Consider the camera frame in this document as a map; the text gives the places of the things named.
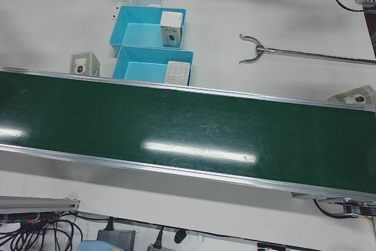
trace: blue plastic bin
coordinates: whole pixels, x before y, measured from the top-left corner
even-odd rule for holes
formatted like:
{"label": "blue plastic bin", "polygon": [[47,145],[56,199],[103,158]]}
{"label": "blue plastic bin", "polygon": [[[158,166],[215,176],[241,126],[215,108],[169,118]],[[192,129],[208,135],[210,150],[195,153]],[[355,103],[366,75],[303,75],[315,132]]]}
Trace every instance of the blue plastic bin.
{"label": "blue plastic bin", "polygon": [[169,49],[180,49],[183,45],[186,10],[165,7],[122,6],[117,16],[110,44],[119,53],[124,45],[164,48],[160,33],[160,19],[163,11],[183,13],[182,41],[180,46]]}
{"label": "blue plastic bin", "polygon": [[191,51],[123,46],[112,78],[163,83],[169,61],[190,63],[192,73],[193,52]]}

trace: white table surface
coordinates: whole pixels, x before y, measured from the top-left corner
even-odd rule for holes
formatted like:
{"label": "white table surface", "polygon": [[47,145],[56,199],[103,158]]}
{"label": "white table surface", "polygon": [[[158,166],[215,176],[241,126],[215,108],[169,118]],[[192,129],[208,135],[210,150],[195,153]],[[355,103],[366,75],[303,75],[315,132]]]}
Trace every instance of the white table surface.
{"label": "white table surface", "polygon": [[[116,2],[0,0],[0,65],[68,72],[71,53],[94,51],[102,75],[111,76]],[[187,9],[183,48],[195,52],[194,86],[318,100],[376,86],[372,66],[273,55],[237,63],[254,50],[239,33],[275,48],[374,59],[363,14],[332,0],[165,0],[164,6]],[[6,184],[0,195],[76,198],[87,212],[320,250],[376,247],[368,221],[327,218],[286,192],[13,155],[1,156],[0,168]]]}

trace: gray device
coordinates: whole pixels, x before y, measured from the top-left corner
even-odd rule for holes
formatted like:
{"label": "gray device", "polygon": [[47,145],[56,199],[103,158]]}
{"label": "gray device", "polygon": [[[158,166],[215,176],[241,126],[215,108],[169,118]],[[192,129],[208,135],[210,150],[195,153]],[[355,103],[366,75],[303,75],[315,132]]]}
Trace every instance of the gray device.
{"label": "gray device", "polygon": [[96,240],[105,241],[126,251],[133,251],[135,230],[98,230]]}
{"label": "gray device", "polygon": [[100,63],[92,51],[70,56],[70,73],[79,76],[100,76]]}
{"label": "gray device", "polygon": [[147,247],[147,251],[175,251],[169,248],[162,247],[161,249],[154,248],[152,244]]}

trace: black wire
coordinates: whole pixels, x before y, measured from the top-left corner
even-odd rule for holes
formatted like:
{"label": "black wire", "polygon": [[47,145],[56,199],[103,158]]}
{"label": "black wire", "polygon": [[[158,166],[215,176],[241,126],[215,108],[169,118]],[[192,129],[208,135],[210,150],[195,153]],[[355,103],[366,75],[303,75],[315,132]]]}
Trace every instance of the black wire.
{"label": "black wire", "polygon": [[92,221],[104,221],[104,222],[107,222],[110,219],[110,218],[107,218],[107,219],[97,219],[95,217],[84,217],[84,216],[79,216],[78,213],[72,213],[72,212],[68,212],[67,214],[62,214],[61,216],[64,217],[64,216],[69,216],[69,215],[72,215],[74,217],[79,217],[80,219],[92,220]]}
{"label": "black wire", "polygon": [[[70,231],[65,232],[64,230],[58,228],[58,223],[67,223],[70,226]],[[13,230],[11,232],[2,233],[3,236],[0,237],[0,247],[10,242],[9,248],[10,251],[29,251],[32,246],[37,242],[39,235],[42,233],[42,242],[39,247],[39,251],[42,251],[45,236],[47,230],[53,230],[54,240],[55,240],[55,251],[73,251],[73,237],[75,235],[75,229],[80,233],[80,241],[83,240],[83,233],[81,228],[70,220],[65,219],[51,219],[51,220],[42,220],[40,222],[25,222],[20,223],[21,227],[19,229]],[[64,250],[61,249],[58,233],[63,233],[67,238],[67,244]]]}
{"label": "black wire", "polygon": [[55,238],[55,251],[57,251],[58,249],[58,244],[57,244],[57,241],[58,241],[58,238],[56,236],[57,232],[56,232],[56,229],[58,228],[58,224],[57,223],[54,223],[53,224],[53,236]]}
{"label": "black wire", "polygon": [[41,247],[39,248],[39,251],[42,251],[42,249],[43,249],[43,245],[45,244],[45,236],[46,236],[46,231],[43,230],[42,243],[41,243]]}
{"label": "black wire", "polygon": [[339,0],[335,0],[335,1],[338,3],[338,5],[339,5],[340,7],[342,7],[343,9],[345,9],[345,10],[347,10],[347,11],[351,11],[351,12],[365,12],[365,11],[369,11],[369,10],[374,10],[374,9],[376,9],[376,5],[375,5],[375,6],[371,6],[371,7],[364,8],[364,9],[362,9],[362,10],[355,10],[355,9],[351,9],[351,8],[349,8],[349,7],[346,7],[346,6],[343,5]]}
{"label": "black wire", "polygon": [[321,213],[333,219],[356,219],[356,217],[353,217],[351,215],[334,215],[334,214],[328,213],[327,211],[325,211],[323,208],[320,207],[316,199],[313,199],[313,203],[315,203],[317,209],[319,209]]}
{"label": "black wire", "polygon": [[[43,230],[55,230],[55,229],[51,229],[51,228],[44,228]],[[67,247],[64,249],[64,251],[68,251],[68,250],[73,250],[73,245],[72,245],[72,241],[73,239],[69,236],[69,234],[67,234],[64,230],[62,229],[56,229],[57,232],[61,232],[63,233],[67,238],[68,238],[68,244],[67,244]]]}
{"label": "black wire", "polygon": [[77,230],[79,231],[79,233],[80,233],[80,236],[81,236],[81,241],[83,240],[83,233],[82,233],[82,230],[81,230],[81,228],[76,224],[76,223],[73,223],[73,222],[71,222],[70,220],[63,220],[63,219],[59,219],[59,220],[51,220],[50,221],[50,223],[58,223],[58,222],[62,222],[62,223],[68,223],[68,224],[70,224],[70,226],[71,226],[71,228],[72,228],[72,230],[73,230],[73,233],[74,233],[74,228],[73,227],[76,227],[77,228]]}

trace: black cable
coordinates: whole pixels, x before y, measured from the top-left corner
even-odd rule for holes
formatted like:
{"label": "black cable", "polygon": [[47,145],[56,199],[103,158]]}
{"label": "black cable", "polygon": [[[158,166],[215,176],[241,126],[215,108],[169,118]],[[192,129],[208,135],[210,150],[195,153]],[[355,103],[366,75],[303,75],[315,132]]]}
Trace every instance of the black cable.
{"label": "black cable", "polygon": [[[55,229],[51,229],[51,228],[46,227],[43,230],[55,230]],[[56,229],[56,231],[63,233],[68,238],[68,244],[67,244],[67,247],[64,249],[64,251],[68,251],[68,250],[72,251],[73,250],[73,245],[72,245],[73,239],[69,236],[69,234],[67,234],[62,229]]]}
{"label": "black cable", "polygon": [[162,228],[160,229],[158,236],[157,236],[157,239],[155,240],[155,242],[153,244],[153,248],[162,249],[162,236],[163,236],[163,229],[164,228],[165,227],[162,226]]}
{"label": "black cable", "polygon": [[43,246],[45,244],[45,236],[46,236],[46,231],[43,230],[43,234],[42,234],[42,243],[41,243],[41,247],[39,248],[39,251],[42,251],[43,249]]}
{"label": "black cable", "polygon": [[62,214],[61,216],[64,217],[64,216],[68,216],[68,215],[72,215],[74,217],[79,217],[80,219],[84,219],[84,220],[93,220],[93,221],[105,221],[105,222],[107,222],[110,219],[110,218],[97,219],[95,217],[84,217],[84,216],[79,216],[78,213],[72,213],[72,212],[68,212],[67,214]]}
{"label": "black cable", "polygon": [[[67,223],[70,226],[70,231],[66,232],[61,228],[58,228],[58,223]],[[51,219],[44,219],[41,221],[20,220],[20,225],[21,227],[19,229],[2,233],[3,235],[0,237],[0,247],[9,243],[10,251],[30,251],[38,241],[39,235],[42,233],[42,242],[39,247],[39,251],[42,251],[47,230],[53,230],[55,250],[73,251],[73,237],[76,229],[80,233],[81,241],[83,240],[82,230],[76,223],[73,223],[70,220],[56,219],[55,215],[52,215]],[[68,238],[64,250],[61,249],[58,240],[58,233],[63,233]]]}
{"label": "black cable", "polygon": [[333,219],[356,219],[357,218],[356,216],[351,216],[351,215],[334,215],[334,214],[328,213],[327,211],[325,211],[323,208],[320,207],[316,199],[313,199],[313,203],[315,203],[317,209],[319,209],[321,213]]}
{"label": "black cable", "polygon": [[113,217],[110,217],[108,219],[105,230],[114,230],[114,228],[113,228]]}
{"label": "black cable", "polygon": [[376,5],[375,6],[371,6],[371,7],[367,7],[367,8],[363,8],[362,10],[355,10],[355,9],[351,9],[349,7],[346,7],[345,5],[343,5],[339,0],[335,0],[338,5],[340,7],[342,7],[343,9],[347,10],[347,11],[351,11],[351,12],[365,12],[365,11],[369,11],[369,10],[374,10],[376,9]]}

